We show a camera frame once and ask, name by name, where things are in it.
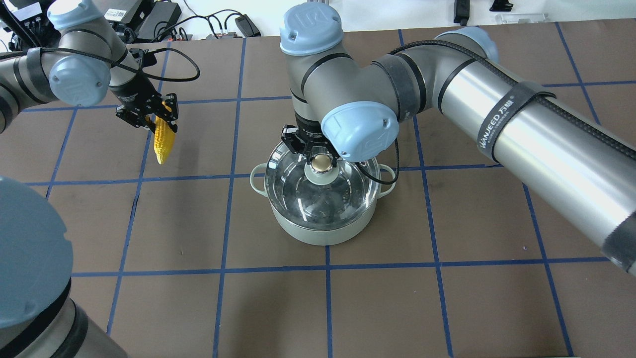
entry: logo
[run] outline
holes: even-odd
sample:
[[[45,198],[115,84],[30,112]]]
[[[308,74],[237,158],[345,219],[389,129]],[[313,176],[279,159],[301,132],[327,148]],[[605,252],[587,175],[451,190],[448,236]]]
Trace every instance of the logo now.
[[[504,103],[504,105],[501,106],[497,110],[497,113],[494,116],[492,116],[492,118],[490,119],[490,123],[488,123],[488,126],[486,127],[483,134],[481,135],[481,138],[479,139],[479,146],[482,147],[483,149],[486,149],[486,146],[488,145],[488,143],[492,141],[491,135],[493,130],[498,128],[499,125],[501,125],[501,122],[503,122],[510,114],[510,112],[508,112],[508,109],[510,108],[510,106],[512,106],[515,103],[513,101],[514,98],[515,98],[514,96],[510,96],[510,99],[508,99],[506,103]]]

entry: light blue joint cover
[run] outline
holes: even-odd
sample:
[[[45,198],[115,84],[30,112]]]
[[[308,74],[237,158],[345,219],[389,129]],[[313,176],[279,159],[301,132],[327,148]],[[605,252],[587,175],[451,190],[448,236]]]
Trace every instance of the light blue joint cover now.
[[[73,106],[94,106],[106,97],[111,70],[98,59],[70,55],[53,65],[48,81],[60,100]]]
[[[452,30],[444,32],[443,34],[439,34],[435,39],[438,39],[441,36],[446,34],[460,34],[464,35],[471,40],[477,42],[483,51],[486,53],[486,57],[492,62],[499,63],[499,51],[497,50],[497,44],[490,39],[488,33],[484,29],[480,29],[476,26],[466,26],[461,29]]]
[[[280,26],[280,49],[292,56],[319,54],[342,41],[342,21],[334,8],[303,3],[289,9]]]
[[[332,109],[322,119],[322,132],[342,159],[361,162],[388,148],[399,132],[396,114],[378,102],[359,101]]]
[[[104,16],[91,0],[57,0],[46,15],[58,31]]]
[[[45,198],[0,176],[0,329],[33,319],[64,291],[73,268],[65,232]]]

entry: black cable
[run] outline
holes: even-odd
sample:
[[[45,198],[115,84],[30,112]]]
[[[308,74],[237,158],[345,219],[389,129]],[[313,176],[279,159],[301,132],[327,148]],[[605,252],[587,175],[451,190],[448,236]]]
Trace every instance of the black cable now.
[[[230,19],[230,17],[234,16],[234,15],[238,15],[238,16],[243,16],[243,14],[241,13],[231,13],[229,14],[226,18],[225,18],[225,22],[223,22],[223,25],[225,26],[225,29],[228,29],[228,20]]]
[[[357,162],[356,166],[357,166],[358,170],[360,171],[360,173],[362,173],[364,176],[366,176],[367,178],[373,180],[376,183],[380,183],[380,184],[384,184],[384,185],[392,185],[393,183],[395,183],[398,180],[398,177],[399,177],[399,146],[398,146],[398,139],[397,138],[396,138],[394,144],[396,146],[396,161],[397,161],[396,177],[395,178],[393,178],[391,180],[388,180],[388,181],[375,178],[373,175],[369,174],[366,170],[364,170],[364,167],[362,167],[362,164]]]
[[[219,36],[218,36],[218,35],[216,34],[216,32],[214,31],[214,27],[212,26],[212,23],[210,22],[210,20],[208,19],[208,17],[205,17],[205,16],[199,16],[199,15],[194,15],[194,16],[186,17],[186,18],[184,18],[183,20],[179,21],[178,23],[176,23],[176,24],[174,24],[174,25],[172,25],[172,26],[170,26],[170,27],[167,27],[167,28],[166,28],[163,32],[161,32],[159,35],[155,36],[155,38],[153,38],[153,39],[152,39],[152,41],[150,41],[150,42],[157,42],[157,40],[162,39],[162,38],[164,38],[164,37],[167,35],[167,34],[166,34],[166,32],[168,32],[168,31],[172,31],[175,27],[177,27],[177,26],[179,26],[179,25],[183,24],[183,23],[184,23],[184,22],[186,22],[186,21],[192,20],[193,18],[202,18],[202,19],[206,20],[206,21],[207,21],[207,23],[210,25],[210,30],[212,31],[212,34],[214,35],[214,37],[215,37],[215,38],[219,38]]]
[[[91,57],[94,59],[98,59],[100,61],[104,61],[112,66],[116,66],[119,68],[123,68],[126,71],[129,72],[133,72],[133,73],[144,73],[148,78],[152,78],[153,80],[160,80],[160,81],[166,81],[166,82],[190,82],[190,81],[194,81],[197,78],[199,78],[199,76],[201,75],[201,70],[199,69],[198,65],[196,64],[196,62],[190,58],[190,56],[184,54],[183,52],[175,49],[175,48],[171,48],[171,47],[165,47],[165,48],[160,48],[158,50],[154,50],[154,51],[150,51],[148,52],[148,54],[158,54],[159,52],[166,52],[166,51],[172,51],[172,52],[176,52],[179,55],[183,56],[188,62],[190,62],[190,64],[192,64],[192,66],[194,66],[195,70],[197,71],[197,74],[195,76],[192,77],[187,77],[187,78],[170,78],[170,77],[162,77],[162,76],[155,76],[155,75],[151,75],[148,73],[145,73],[144,71],[142,71],[141,68],[132,68],[129,66],[126,66],[124,64],[122,64],[121,62],[118,61],[113,61],[111,59],[107,59],[105,57],[99,56],[99,55],[95,55],[95,54],[91,54],[89,52],[84,52],[84,51],[79,51],[79,50],[74,50],[72,48],[42,48],[42,52],[68,52],[70,54],[78,54],[78,55],[83,55],[83,56],[87,56],[87,57]],[[8,55],[2,55],[0,56],[0,61],[3,59],[9,59],[11,57],[17,57],[19,55],[25,55],[26,51],[22,51],[22,52],[12,52]]]
[[[436,45],[436,46],[443,46],[443,47],[452,48],[453,50],[461,52],[462,54],[467,55],[468,57],[470,57],[472,59],[475,59],[477,62],[479,62],[485,68],[487,68],[490,72],[493,72],[495,75],[497,75],[499,78],[501,78],[508,85],[514,86],[514,85],[517,84],[516,80],[514,80],[512,77],[508,76],[505,72],[501,71],[499,68],[497,68],[496,66],[494,66],[493,64],[488,62],[482,56],[479,56],[478,54],[470,51],[469,49],[467,49],[465,47],[462,47],[462,46],[459,46],[459,45],[457,45],[455,43],[451,43],[451,42],[447,42],[447,41],[430,39],[430,40],[425,40],[425,41],[411,42],[411,43],[407,43],[406,45],[400,46],[400,47],[396,48],[395,50],[389,52],[389,55],[395,55],[396,53],[404,51],[404,50],[407,50],[409,48],[418,47],[418,46],[426,46],[426,45]],[[541,104],[542,106],[544,106],[545,108],[549,109],[550,111],[554,112],[559,117],[565,119],[570,124],[574,125],[575,127],[579,128],[580,130],[582,130],[582,131],[588,133],[589,135],[593,136],[594,138],[598,139],[599,141],[601,141],[603,144],[607,145],[608,147],[610,147],[610,148],[612,148],[612,149],[624,154],[628,158],[633,159],[633,160],[636,161],[636,150],[634,150],[634,149],[622,144],[621,142],[617,141],[616,139],[614,139],[614,138],[608,136],[607,134],[599,131],[598,129],[596,129],[592,125],[588,124],[587,122],[582,121],[580,118],[578,118],[575,115],[569,113],[568,111],[564,110],[563,108],[557,106],[556,104],[552,103],[551,101],[549,101],[545,97],[537,97],[537,99],[535,99],[535,101],[537,103]]]
[[[187,0],[183,0],[183,3],[186,5],[188,10],[190,10],[190,12],[192,12],[192,14],[194,14],[196,16],[201,16],[201,15],[197,14],[194,10],[192,10],[192,8],[188,4]],[[219,29],[223,30],[223,27],[221,26],[221,21],[219,20],[219,18],[214,16],[214,15],[208,15],[208,16],[205,17],[208,22],[210,22],[210,17],[214,17],[216,19],[216,22],[219,24]]]
[[[129,33],[129,35],[126,37],[126,44],[131,44],[133,42],[135,42],[135,40],[137,39],[137,34],[135,33],[135,31],[133,31],[133,29],[126,27],[123,30],[124,35],[126,35],[126,33]]]
[[[214,17],[214,19],[216,20],[216,23],[219,24],[219,29],[221,30],[221,32],[223,32],[223,28],[221,27],[221,21],[219,20],[218,17],[216,17],[216,15],[207,16],[207,21],[210,22],[211,17]]]
[[[28,47],[41,46],[38,39],[18,21],[15,15],[6,7],[4,0],[0,0],[0,19],[25,43]]]
[[[219,11],[217,11],[217,12],[213,13],[212,15],[217,15],[217,14],[222,13],[222,12],[224,12],[224,11],[233,11],[233,12],[235,12],[235,13],[239,14],[240,16],[245,17],[245,15],[243,15],[240,11],[236,11],[236,10],[233,10],[233,9],[223,9],[223,10],[219,10]],[[225,18],[225,29],[226,29],[226,30],[228,29],[227,23],[228,23],[228,18]],[[252,27],[252,24],[250,24],[250,23],[249,23],[249,21],[247,21],[247,24],[249,25],[249,29],[252,31],[252,33],[254,33],[254,28]]]
[[[8,54],[0,55],[0,61],[10,59],[12,57],[24,56],[26,54],[27,54],[26,51],[9,52]]]
[[[153,36],[155,36],[155,37],[157,36],[157,26],[159,26],[161,24],[169,25],[170,23],[167,22],[167,21],[159,21],[159,22],[157,22],[155,24],[155,28],[153,29]]]
[[[188,33],[186,32],[186,30],[183,27],[179,28],[179,36],[181,37],[181,39],[183,41],[188,41]]]
[[[190,10],[190,12],[192,12],[194,15],[198,15],[197,13],[195,13],[194,10],[192,10],[192,8],[190,7],[190,5],[188,5],[188,0],[183,0],[183,3],[186,5],[186,7],[188,8],[188,10]]]

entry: yellow corn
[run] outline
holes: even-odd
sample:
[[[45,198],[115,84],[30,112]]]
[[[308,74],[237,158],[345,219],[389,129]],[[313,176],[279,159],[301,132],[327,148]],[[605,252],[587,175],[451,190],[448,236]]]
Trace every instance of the yellow corn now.
[[[155,119],[155,125],[155,154],[157,162],[161,165],[170,155],[176,133],[170,129],[168,123],[159,117]]]

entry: grid line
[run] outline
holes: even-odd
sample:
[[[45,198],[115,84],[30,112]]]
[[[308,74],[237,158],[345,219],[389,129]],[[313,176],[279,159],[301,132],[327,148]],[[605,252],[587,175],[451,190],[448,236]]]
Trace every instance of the grid line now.
[[[459,164],[459,165],[444,165],[444,166],[425,166],[423,169],[420,166],[414,167],[400,167],[400,171],[430,171],[430,170],[459,170],[459,169],[488,169],[488,168],[502,168],[501,164],[486,165],[486,164]],[[210,179],[229,179],[229,178],[249,178],[249,173],[240,174],[216,174],[216,175],[188,175],[188,176],[149,176],[141,178],[142,182],[173,182],[179,180],[210,180]],[[256,173],[256,178],[263,177],[263,173]],[[136,179],[113,179],[113,180],[67,180],[67,181],[53,181],[53,182],[29,182],[25,183],[31,187],[41,186],[58,186],[58,185],[113,185],[113,184],[128,184],[137,183]]]
[[[402,30],[397,30],[400,46],[404,46],[404,38],[402,36]],[[413,128],[415,130],[415,142],[417,144],[417,154],[420,159],[420,167],[426,169],[424,162],[424,154],[422,152],[422,140],[420,137],[420,127],[417,122],[417,116],[413,116]],[[444,281],[441,275],[441,265],[439,263],[439,252],[437,248],[437,239],[435,237],[435,224],[433,222],[433,213],[431,208],[431,196],[429,193],[429,183],[426,177],[426,170],[422,170],[422,184],[424,185],[424,200],[426,203],[426,214],[429,220],[429,230],[431,233],[431,245],[434,257],[435,274],[437,276],[438,290],[439,290],[439,305],[441,308],[441,316],[444,325],[444,335],[446,337],[446,351],[449,357],[453,357],[453,343],[450,337],[450,327],[448,324],[448,314],[446,311],[446,297],[444,295]]]
[[[577,83],[545,83],[543,87],[580,87],[580,86],[610,86],[610,85],[633,85],[636,80],[631,81],[601,81],[601,82],[577,82]],[[283,99],[291,99],[291,96],[273,96],[273,97],[248,97],[242,98],[241,101],[279,101]],[[179,101],[182,104],[198,104],[198,103],[227,103],[236,102],[237,98],[221,98],[221,99],[194,99],[189,101]],[[100,104],[97,106],[86,107],[52,107],[52,108],[26,108],[23,112],[48,112],[48,111],[73,111],[73,110],[98,110],[103,108],[117,108],[118,104]]]
[[[550,263],[548,262],[548,255],[546,254],[546,248],[543,245],[543,238],[541,237],[541,230],[539,229],[539,222],[537,221],[537,215],[534,211],[534,205],[532,204],[532,198],[530,197],[530,191],[528,190],[528,186],[523,184],[523,192],[525,193],[525,199],[528,202],[528,209],[530,210],[530,217],[532,219],[532,226],[534,227],[534,232],[537,236],[537,243],[539,244],[539,250],[541,251],[541,258],[543,261],[543,266],[546,269],[546,276],[548,278],[548,283],[550,285],[550,292],[552,293],[552,300],[554,300],[556,315],[558,317],[559,325],[561,326],[561,333],[563,334],[563,342],[565,343],[565,347],[567,349],[567,354],[570,357],[574,356],[574,352],[572,350],[572,343],[570,342],[570,336],[567,333],[567,326],[565,325],[565,319],[563,318],[563,312],[561,311],[561,304],[559,303],[557,287],[555,286],[555,281],[552,277],[552,270],[550,269]]]
[[[243,38],[240,56],[240,70],[238,74],[238,90],[237,90],[237,107],[236,117],[234,120],[234,142],[232,146],[232,166],[230,168],[230,184],[228,187],[228,204],[225,213],[225,232],[223,235],[223,253],[221,256],[221,272],[219,275],[219,291],[216,302],[216,320],[214,323],[214,341],[212,344],[212,358],[219,355],[219,335],[221,332],[221,312],[223,307],[223,288],[225,286],[225,266],[228,258],[228,242],[230,239],[230,215],[232,214],[232,195],[234,191],[234,171],[236,169],[237,148],[239,141],[239,120],[240,120],[240,104],[241,94],[243,90],[243,73],[245,68],[245,47],[247,39]]]
[[[331,248],[324,247],[324,276],[325,291],[327,293],[327,358],[333,358],[333,323],[331,315]]]
[[[565,257],[559,259],[547,259],[550,264],[570,264],[586,262],[609,262],[606,257]],[[524,260],[486,260],[486,261],[441,261],[435,262],[391,262],[385,264],[330,264],[330,271],[344,271],[350,269],[396,269],[396,268],[435,268],[437,265],[443,268],[473,267],[473,266],[519,266],[543,264],[543,259]],[[296,272],[296,271],[325,271],[327,265],[308,266],[271,266],[253,268],[225,268],[225,273],[258,273],[258,272]],[[170,275],[208,275],[219,274],[221,269],[177,269],[158,271],[103,271],[103,272],[75,272],[72,277],[112,277],[112,276],[170,276]]]
[[[162,73],[161,76],[163,77],[165,75],[165,69],[168,65],[168,57],[169,57],[169,53],[165,54],[165,57],[163,59],[163,68],[162,68]],[[163,81],[159,82],[159,85],[157,86],[157,92],[161,93],[163,87]],[[141,165],[139,168],[139,177],[137,178],[137,189],[135,191],[135,198],[132,201],[132,207],[130,209],[130,218],[128,220],[128,228],[126,230],[126,238],[124,240],[124,246],[123,246],[123,250],[121,253],[121,261],[120,261],[120,267],[119,267],[119,272],[117,275],[117,283],[115,284],[115,291],[113,294],[113,303],[111,305],[111,311],[109,314],[109,318],[108,318],[108,325],[106,326],[106,334],[108,334],[110,336],[112,330],[113,330],[113,321],[114,321],[114,317],[115,317],[115,311],[117,309],[117,302],[119,300],[119,292],[121,289],[121,280],[123,278],[123,270],[124,267],[126,265],[126,258],[128,256],[128,246],[130,244],[130,237],[132,235],[132,227],[133,224],[135,222],[135,214],[137,213],[137,204],[139,202],[139,195],[141,195],[141,185],[143,184],[143,177],[144,177],[144,171],[146,169],[146,160],[148,158],[148,149],[150,147],[150,138],[151,138],[151,132],[148,131],[147,135],[146,135],[146,146],[144,147],[144,155],[141,158]]]
[[[588,102],[588,106],[590,107],[590,111],[592,113],[592,117],[594,117],[594,121],[597,124],[600,124],[598,119],[598,115],[594,106],[592,105],[592,101],[590,100],[590,95],[588,94],[588,90],[585,88],[585,84],[583,83],[583,79],[581,78],[581,74],[579,73],[579,69],[574,62],[574,57],[572,56],[572,52],[570,52],[570,47],[567,45],[565,37],[563,36],[563,31],[561,31],[561,25],[558,22],[555,22],[556,30],[558,32],[559,37],[561,38],[561,43],[565,48],[565,52],[567,53],[568,58],[570,59],[570,64],[572,64],[572,69],[574,70],[574,74],[576,78],[579,80],[579,85],[581,86],[581,90],[583,90],[583,96],[585,96],[585,100]]]
[[[64,141],[62,142],[62,146],[60,147],[60,154],[57,156],[57,162],[55,162],[55,167],[53,169],[53,174],[51,174],[51,181],[48,183],[48,189],[46,190],[46,199],[51,195],[51,190],[53,189],[53,182],[55,181],[55,177],[57,176],[57,171],[60,169],[60,164],[62,164],[62,157],[64,156],[64,150],[66,149],[66,145],[69,142],[69,137],[71,135],[71,130],[73,129],[73,123],[75,123],[75,116],[78,114],[77,110],[73,111],[71,115],[71,120],[69,121],[69,126],[66,128],[66,134],[64,134]]]

